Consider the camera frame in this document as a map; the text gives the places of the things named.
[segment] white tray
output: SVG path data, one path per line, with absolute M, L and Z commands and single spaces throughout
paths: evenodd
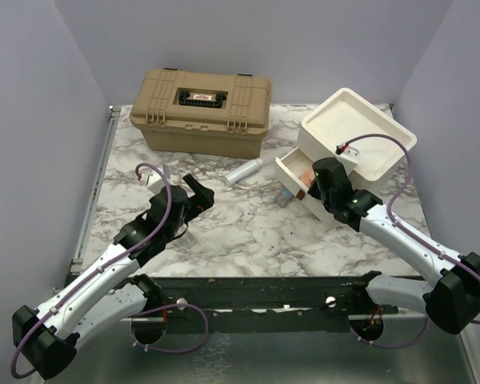
M 408 150 L 416 144 L 416 136 L 408 129 L 352 90 L 341 88 L 302 120 L 297 147 L 315 162 L 336 156 L 336 146 L 346 140 L 371 133 L 392 136 Z M 352 147 L 359 150 L 353 182 L 359 179 L 363 184 L 356 188 L 386 183 L 404 156 L 398 146 L 383 138 L 360 140 Z

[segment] small box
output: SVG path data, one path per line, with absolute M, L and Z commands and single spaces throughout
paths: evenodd
M 268 78 L 149 70 L 130 120 L 152 150 L 257 158 L 271 96 Z
M 319 200 L 307 194 L 308 188 L 299 177 L 312 167 L 313 162 L 336 157 L 345 166 L 355 189 L 376 194 L 402 162 L 402 150 L 384 138 L 367 138 L 352 143 L 339 156 L 335 153 L 336 146 L 370 133 L 392 136 L 408 150 L 416 144 L 413 133 L 352 90 L 341 88 L 302 120 L 297 148 L 283 158 L 276 158 L 278 180 L 324 222 L 326 228 L 337 223 Z

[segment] white object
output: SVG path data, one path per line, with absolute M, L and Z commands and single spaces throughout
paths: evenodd
M 55 336 L 67 338 L 74 330 L 78 322 L 87 312 L 98 303 L 112 288 L 119 284 L 124 278 L 140 268 L 136 259 L 124 257 L 114 264 L 103 268 L 102 265 L 119 256 L 125 249 L 119 244 L 110 244 L 102 256 L 87 268 L 76 280 L 69 284 L 64 290 L 38 306 L 38 318 L 42 318 L 64 298 L 81 280 L 89 276 L 94 270 L 103 270 L 84 284 L 77 293 L 58 309 L 58 312 L 45 321 L 45 326 L 54 326 L 57 331 Z
M 432 289 L 428 282 L 380 274 L 370 280 L 366 292 L 379 305 L 397 306 L 426 314 L 423 295 Z
M 167 165 L 158 164 L 156 167 L 164 174 L 167 180 L 170 179 L 169 167 Z M 154 171 L 150 174 L 141 174 L 139 181 L 146 184 L 147 189 L 150 190 L 153 194 L 158 194 L 162 190 L 162 188 L 165 188 L 166 186 L 160 175 Z
M 387 134 L 410 150 L 416 136 L 348 88 L 341 88 L 302 120 L 297 148 L 312 162 L 335 154 L 336 146 L 362 134 Z M 353 143 L 359 161 L 349 176 L 355 189 L 377 193 L 398 168 L 404 153 L 383 138 L 367 138 Z
M 436 248 L 444 251 L 445 254 L 460 260 L 459 252 L 451 250 L 438 244 L 428 236 L 407 224 L 404 220 L 398 219 L 400 225 L 413 232 L 421 240 L 433 244 Z M 430 252 L 422 244 L 404 233 L 397 226 L 394 226 L 387 216 L 387 206 L 385 204 L 376 205 L 368 211 L 365 218 L 361 218 L 359 232 L 377 240 L 389 250 L 393 251 L 403 261 L 412 266 L 431 286 L 442 278 L 441 270 L 451 270 L 455 265 L 444 260 L 436 254 Z
M 345 171 L 352 172 L 356 166 L 358 152 L 350 148 L 350 152 L 345 151 L 338 159 L 343 163 Z M 313 162 L 299 148 L 289 152 L 283 158 L 275 159 L 275 174 L 278 180 L 297 197 L 301 203 L 320 219 L 326 226 L 326 229 L 335 228 L 338 223 L 334 220 L 332 214 L 326 211 L 322 202 L 312 198 L 307 194 L 308 187 L 301 181 L 300 176 L 305 170 L 312 169 Z
M 79 333 L 75 348 L 79 350 L 95 335 L 116 322 L 138 314 L 144 309 L 147 298 L 137 286 L 126 284 L 120 290 L 104 296 L 78 322 L 74 333 Z
M 263 160 L 261 158 L 255 158 L 249 162 L 246 162 L 243 166 L 240 166 L 236 170 L 229 172 L 226 176 L 224 176 L 224 181 L 228 186 L 233 186 L 244 178 L 248 178 L 252 174 L 258 172 L 262 165 Z

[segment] screw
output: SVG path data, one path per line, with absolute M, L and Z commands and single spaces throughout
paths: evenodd
M 336 307 L 336 298 L 333 298 L 332 296 L 329 296 L 328 298 L 326 298 L 326 305 L 329 308 Z
M 176 300 L 176 304 L 183 304 L 183 306 L 179 306 L 178 309 L 179 310 L 184 310 L 185 305 L 188 304 L 188 302 L 187 302 L 187 300 L 185 300 L 185 298 L 179 298 L 178 300 Z

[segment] purple wall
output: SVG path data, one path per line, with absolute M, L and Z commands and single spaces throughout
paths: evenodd
M 454 1 L 394 114 L 418 136 L 414 174 L 432 235 L 480 254 L 479 0 Z M 480 326 L 472 328 L 480 370 Z
M 451 0 L 55 0 L 110 104 L 149 68 L 252 73 L 275 102 L 395 102 Z
M 0 383 L 13 381 L 12 313 L 63 283 L 107 125 L 52 1 L 0 2 Z

